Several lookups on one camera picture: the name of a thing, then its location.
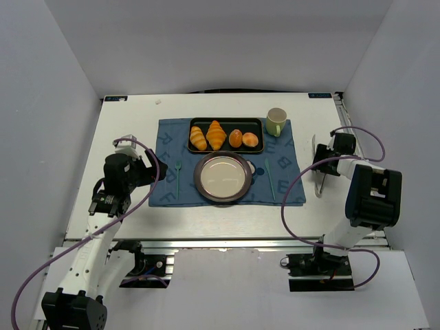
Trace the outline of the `metal tongs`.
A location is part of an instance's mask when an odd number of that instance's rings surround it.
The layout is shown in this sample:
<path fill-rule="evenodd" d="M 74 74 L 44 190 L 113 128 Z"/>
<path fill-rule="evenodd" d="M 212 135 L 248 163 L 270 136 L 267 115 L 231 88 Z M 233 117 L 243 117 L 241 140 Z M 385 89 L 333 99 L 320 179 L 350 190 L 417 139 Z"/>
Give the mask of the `metal tongs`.
<path fill-rule="evenodd" d="M 311 148 L 312 148 L 312 159 L 316 156 L 316 136 L 313 135 L 311 139 Z M 312 170 L 311 172 L 313 182 L 314 182 L 314 193 L 317 198 L 321 198 L 322 192 L 324 190 L 325 181 L 327 178 L 326 173 L 321 173 L 319 170 Z"/>

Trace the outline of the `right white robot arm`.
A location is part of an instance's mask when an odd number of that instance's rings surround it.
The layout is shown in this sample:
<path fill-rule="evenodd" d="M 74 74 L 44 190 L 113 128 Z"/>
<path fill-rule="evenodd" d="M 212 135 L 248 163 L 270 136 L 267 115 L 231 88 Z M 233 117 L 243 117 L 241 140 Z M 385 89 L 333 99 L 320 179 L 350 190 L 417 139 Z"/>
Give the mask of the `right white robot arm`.
<path fill-rule="evenodd" d="M 315 249 L 318 258 L 339 261 L 348 250 L 369 234 L 393 227 L 400 215 L 402 174 L 380 168 L 366 160 L 338 160 L 354 156 L 356 138 L 348 133 L 333 133 L 328 145 L 312 142 L 313 163 L 333 157 L 313 169 L 318 177 L 344 176 L 351 181 L 344 207 L 345 218 L 324 234 Z"/>

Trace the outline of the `orange striped croissant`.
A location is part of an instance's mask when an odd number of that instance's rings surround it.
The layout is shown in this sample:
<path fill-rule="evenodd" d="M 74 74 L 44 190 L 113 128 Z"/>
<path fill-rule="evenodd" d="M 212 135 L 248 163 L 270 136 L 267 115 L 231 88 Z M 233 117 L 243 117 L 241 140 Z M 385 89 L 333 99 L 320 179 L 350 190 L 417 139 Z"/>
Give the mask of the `orange striped croissant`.
<path fill-rule="evenodd" d="M 226 140 L 226 132 L 218 121 L 213 120 L 208 128 L 206 139 L 213 151 L 218 151 Z"/>

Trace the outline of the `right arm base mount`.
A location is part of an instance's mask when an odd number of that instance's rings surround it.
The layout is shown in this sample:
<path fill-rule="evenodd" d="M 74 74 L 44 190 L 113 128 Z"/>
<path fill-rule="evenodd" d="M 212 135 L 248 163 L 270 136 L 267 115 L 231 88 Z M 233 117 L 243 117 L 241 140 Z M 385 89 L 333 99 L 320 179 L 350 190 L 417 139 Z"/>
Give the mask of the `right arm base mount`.
<path fill-rule="evenodd" d="M 324 258 L 313 254 L 287 254 L 280 266 L 288 271 L 290 292 L 353 291 L 354 282 L 347 256 Z"/>

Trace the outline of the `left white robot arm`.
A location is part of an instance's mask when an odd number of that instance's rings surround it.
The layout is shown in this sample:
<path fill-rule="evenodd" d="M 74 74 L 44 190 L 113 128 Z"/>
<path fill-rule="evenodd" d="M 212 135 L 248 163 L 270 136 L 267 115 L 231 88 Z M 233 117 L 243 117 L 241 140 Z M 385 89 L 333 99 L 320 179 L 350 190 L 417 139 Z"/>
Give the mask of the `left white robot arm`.
<path fill-rule="evenodd" d="M 49 329 L 104 329 L 111 292 L 126 276 L 145 271 L 140 242 L 112 243 L 121 218 L 132 209 L 131 193 L 166 176 L 167 165 L 152 150 L 145 153 L 150 166 L 132 147 L 106 157 L 104 176 L 93 187 L 84 239 L 56 291 L 46 292 L 41 302 Z"/>

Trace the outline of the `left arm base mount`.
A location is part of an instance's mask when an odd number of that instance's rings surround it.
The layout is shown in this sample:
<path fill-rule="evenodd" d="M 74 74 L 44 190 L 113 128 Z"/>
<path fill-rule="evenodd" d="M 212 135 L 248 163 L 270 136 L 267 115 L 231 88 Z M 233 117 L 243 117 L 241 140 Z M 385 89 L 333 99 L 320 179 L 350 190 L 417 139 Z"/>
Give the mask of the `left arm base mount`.
<path fill-rule="evenodd" d="M 144 251 L 140 241 L 118 241 L 108 250 L 108 256 L 117 251 L 127 251 L 134 262 L 133 269 L 120 283 L 121 288 L 160 288 L 166 289 L 170 279 L 166 279 L 165 254 L 149 254 Z"/>

